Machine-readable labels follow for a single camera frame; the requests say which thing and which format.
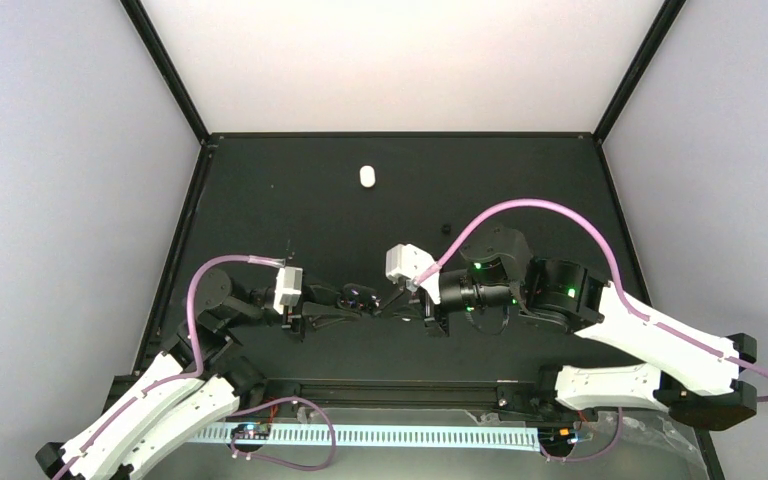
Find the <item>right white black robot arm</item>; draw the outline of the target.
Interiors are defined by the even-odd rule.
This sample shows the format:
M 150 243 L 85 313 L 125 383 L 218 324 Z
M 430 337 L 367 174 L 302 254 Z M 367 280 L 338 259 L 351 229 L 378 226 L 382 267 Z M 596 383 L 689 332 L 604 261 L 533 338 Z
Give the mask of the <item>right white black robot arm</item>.
M 618 367 L 547 365 L 519 392 L 525 411 L 544 422 L 603 408 L 660 411 L 687 426 L 724 431 L 753 417 L 758 393 L 740 374 L 757 358 L 756 340 L 718 337 L 627 297 L 584 266 L 535 256 L 524 235 L 501 225 L 480 228 L 458 248 L 461 270 L 434 271 L 430 253 L 390 248 L 386 277 L 406 314 L 430 336 L 449 333 L 454 313 L 516 312 L 528 324 L 599 342 L 634 358 Z

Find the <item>black earbud charging case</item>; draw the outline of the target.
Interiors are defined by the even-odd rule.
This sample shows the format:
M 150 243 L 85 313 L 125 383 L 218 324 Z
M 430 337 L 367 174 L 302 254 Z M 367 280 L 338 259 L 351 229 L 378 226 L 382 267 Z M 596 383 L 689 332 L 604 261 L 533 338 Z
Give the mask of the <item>black earbud charging case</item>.
M 357 314 L 374 314 L 378 309 L 380 296 L 370 287 L 349 283 L 342 288 L 338 305 Z

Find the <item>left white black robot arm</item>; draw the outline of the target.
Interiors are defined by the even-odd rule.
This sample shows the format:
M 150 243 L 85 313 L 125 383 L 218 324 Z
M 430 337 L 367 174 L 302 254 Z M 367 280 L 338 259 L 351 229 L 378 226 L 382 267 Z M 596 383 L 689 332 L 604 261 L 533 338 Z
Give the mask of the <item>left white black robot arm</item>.
M 270 414 L 302 400 L 296 390 L 270 386 L 234 329 L 279 325 L 303 335 L 323 320 L 356 320 L 377 306 L 374 292 L 311 282 L 278 259 L 212 259 L 190 281 L 181 329 L 144 372 L 81 433 L 43 445 L 36 462 L 49 479 L 142 479 L 215 422 L 253 416 L 251 430 L 263 438 Z

